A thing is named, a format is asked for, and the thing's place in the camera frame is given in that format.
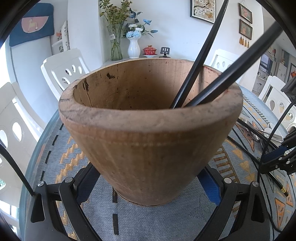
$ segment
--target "picture frame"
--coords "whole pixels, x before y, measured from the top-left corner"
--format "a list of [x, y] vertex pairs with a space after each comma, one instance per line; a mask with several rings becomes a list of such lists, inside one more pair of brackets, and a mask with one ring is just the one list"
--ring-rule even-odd
[[296, 66], [291, 63], [288, 81], [296, 76]]
[[192, 18], [215, 23], [216, 12], [216, 0], [190, 0], [190, 17]]
[[250, 10], [248, 10], [245, 6], [239, 3], [239, 15], [253, 24], [253, 14]]
[[239, 33], [249, 40], [252, 40], [253, 28], [243, 20], [239, 20]]

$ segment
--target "metal screw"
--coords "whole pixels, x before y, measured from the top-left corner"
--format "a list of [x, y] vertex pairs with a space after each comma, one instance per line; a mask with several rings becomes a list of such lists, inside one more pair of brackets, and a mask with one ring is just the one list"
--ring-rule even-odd
[[65, 183], [70, 183], [70, 182], [72, 182], [73, 181], [73, 178], [72, 177], [67, 177], [66, 179], [65, 179]]
[[259, 187], [259, 183], [257, 183], [257, 182], [252, 182], [252, 184], [253, 184], [253, 186], [256, 187], [256, 188]]
[[230, 183], [232, 183], [232, 180], [227, 177], [227, 178], [224, 179], [224, 182], [230, 184]]
[[41, 181], [37, 184], [37, 186], [42, 187], [44, 185], [44, 181]]

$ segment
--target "white ceramic vase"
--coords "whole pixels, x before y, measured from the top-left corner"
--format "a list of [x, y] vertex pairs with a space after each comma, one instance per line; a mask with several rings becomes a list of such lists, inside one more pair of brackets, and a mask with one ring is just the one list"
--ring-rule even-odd
[[138, 39], [139, 38], [135, 38], [135, 37], [132, 37], [131, 39], [129, 39], [130, 45], [128, 47], [128, 55], [129, 55], [129, 58], [131, 59], [140, 57], [141, 49], [138, 44]]

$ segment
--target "wooden mortar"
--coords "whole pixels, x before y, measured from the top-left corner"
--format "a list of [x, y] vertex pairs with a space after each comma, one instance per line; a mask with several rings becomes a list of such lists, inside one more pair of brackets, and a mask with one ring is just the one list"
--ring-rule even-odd
[[[235, 83], [211, 103], [168, 109], [192, 61], [138, 59], [73, 82], [60, 117], [78, 146], [126, 200], [156, 206], [177, 197], [208, 164], [242, 110]], [[186, 102], [218, 75], [205, 66]]]

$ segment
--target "white label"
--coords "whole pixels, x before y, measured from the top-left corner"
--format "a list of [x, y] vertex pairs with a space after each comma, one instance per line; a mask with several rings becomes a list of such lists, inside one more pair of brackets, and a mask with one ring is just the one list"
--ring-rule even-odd
[[115, 39], [115, 34], [110, 35], [110, 40]]

